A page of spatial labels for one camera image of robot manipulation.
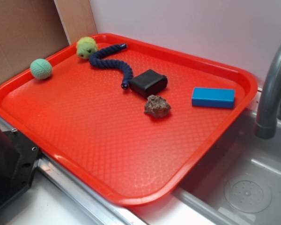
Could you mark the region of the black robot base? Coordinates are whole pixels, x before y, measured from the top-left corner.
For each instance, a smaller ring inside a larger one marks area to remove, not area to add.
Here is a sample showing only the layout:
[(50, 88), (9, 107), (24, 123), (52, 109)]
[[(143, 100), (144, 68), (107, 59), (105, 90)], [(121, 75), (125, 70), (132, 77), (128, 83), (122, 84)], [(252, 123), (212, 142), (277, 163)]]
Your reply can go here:
[(39, 155), (22, 132), (0, 129), (0, 210), (30, 189)]

